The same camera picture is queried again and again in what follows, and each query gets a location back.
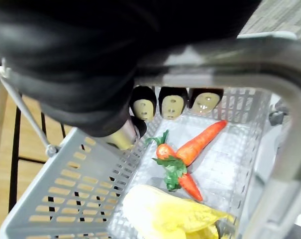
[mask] toy vegetable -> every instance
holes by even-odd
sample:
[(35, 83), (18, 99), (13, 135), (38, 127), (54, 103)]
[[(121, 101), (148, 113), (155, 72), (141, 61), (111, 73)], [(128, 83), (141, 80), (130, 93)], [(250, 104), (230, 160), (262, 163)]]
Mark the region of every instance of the toy vegetable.
[(166, 177), (164, 179), (167, 189), (170, 191), (180, 189), (181, 187), (189, 193), (197, 201), (202, 201), (202, 195), (196, 186), (192, 176), (187, 172), (186, 165), (178, 158), (170, 156), (166, 160), (153, 158), (158, 165), (162, 165), (166, 169)]
[(227, 121), (221, 120), (210, 125), (202, 133), (181, 146), (176, 152), (176, 157), (180, 158), (186, 166), (198, 157), (201, 151), (218, 135), (226, 126)]
[(166, 130), (162, 137), (146, 139), (146, 144), (149, 144), (152, 140), (156, 141), (157, 143), (156, 155), (161, 160), (165, 160), (166, 158), (169, 158), (169, 156), (172, 157), (176, 156), (174, 150), (168, 144), (166, 144), (168, 132), (169, 131)]
[(189, 109), (196, 114), (212, 111), (223, 97), (223, 89), (199, 88), (189, 89)]
[(147, 86), (137, 86), (133, 89), (130, 107), (134, 115), (145, 121), (151, 121), (156, 112), (157, 98), (155, 92)]
[(158, 97), (159, 110), (162, 118), (175, 120), (188, 103), (186, 88), (162, 87)]
[(215, 222), (231, 217), (148, 185), (130, 189), (122, 210), (145, 239), (218, 239)]

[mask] basket handle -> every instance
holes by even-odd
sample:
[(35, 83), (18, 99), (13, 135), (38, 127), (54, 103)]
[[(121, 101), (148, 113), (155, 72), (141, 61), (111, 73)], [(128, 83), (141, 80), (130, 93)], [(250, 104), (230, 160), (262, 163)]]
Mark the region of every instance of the basket handle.
[(6, 88), (9, 95), (12, 97), (15, 104), (19, 107), (21, 112), (24, 114), (24, 116), (27, 118), (27, 120), (30, 122), (31, 126), (35, 130), (36, 134), (40, 137), (44, 147), (45, 147), (45, 153), (48, 157), (52, 157), (55, 153), (58, 152), (58, 147), (55, 145), (50, 144), (48, 141), (46, 135), (42, 131), (42, 129), (39, 127), (39, 125), (36, 123), (33, 115), (31, 114), (29, 108), (23, 101), (21, 95), (18, 93), (18, 91), (9, 84), (9, 82), (6, 80), (6, 76), (9, 75), (10, 68), (6, 68), (5, 66), (5, 60), (2, 61), (2, 66), (0, 66), (0, 80), (3, 84), (3, 86)]

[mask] wooden floor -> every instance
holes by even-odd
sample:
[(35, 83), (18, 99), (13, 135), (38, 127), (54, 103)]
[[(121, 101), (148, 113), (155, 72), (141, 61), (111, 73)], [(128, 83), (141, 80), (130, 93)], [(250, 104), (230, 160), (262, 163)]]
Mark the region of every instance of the wooden floor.
[[(26, 97), (23, 97), (23, 99), (37, 123), (41, 125), (41, 111), (38, 104), (32, 99)], [(15, 113), (15, 103), (10, 96), (7, 97), (5, 89), (0, 86), (0, 226), (8, 214)], [(49, 141), (52, 144), (58, 145), (63, 139), (60, 124), (47, 116), (45, 116), (45, 121)], [(66, 126), (66, 133), (70, 129), (71, 127)], [(19, 156), (44, 162), (47, 160), (44, 146), (24, 116), (21, 117)], [(42, 166), (43, 164), (19, 160), (17, 180), (18, 198), (20, 198)]]

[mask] carrot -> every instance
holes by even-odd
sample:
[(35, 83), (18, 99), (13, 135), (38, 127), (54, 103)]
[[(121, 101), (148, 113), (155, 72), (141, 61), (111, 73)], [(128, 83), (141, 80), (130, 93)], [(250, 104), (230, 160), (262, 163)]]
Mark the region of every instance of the carrot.
[(153, 158), (158, 165), (162, 165), (166, 169), (166, 177), (164, 181), (169, 191), (180, 189), (181, 187), (197, 201), (203, 201), (202, 195), (196, 186), (192, 176), (187, 172), (186, 165), (179, 158), (160, 160)]
[(226, 120), (221, 120), (210, 125), (198, 136), (181, 146), (176, 152), (176, 157), (180, 158), (187, 166), (189, 166), (226, 124)]
[(194, 199), (203, 201), (202, 195), (194, 182), (194, 179), (189, 173), (184, 173), (182, 177), (178, 178), (178, 182), (183, 189), (189, 193)]
[(166, 130), (162, 137), (146, 139), (146, 143), (150, 143), (152, 140), (156, 141), (157, 143), (156, 155), (159, 159), (162, 160), (168, 159), (169, 156), (176, 157), (175, 151), (168, 144), (166, 144), (168, 132), (169, 131)]

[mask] gray plastic basket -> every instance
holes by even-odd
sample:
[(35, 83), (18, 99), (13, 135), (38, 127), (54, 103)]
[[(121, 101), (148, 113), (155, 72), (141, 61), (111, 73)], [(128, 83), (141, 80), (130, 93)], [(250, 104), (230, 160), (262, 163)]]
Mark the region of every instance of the gray plastic basket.
[[(126, 152), (74, 129), (14, 207), (1, 238), (142, 238), (123, 216), (122, 198), (136, 184), (166, 191), (164, 169), (151, 159), (156, 145), (146, 147), (144, 140), (169, 129), (168, 143), (178, 148), (220, 119), (228, 126), (189, 170), (205, 204), (239, 219), (268, 108), (268, 94), (229, 88), (205, 117), (185, 112), (165, 120), (157, 112), (146, 134)], [(172, 194), (188, 197), (183, 190)]]

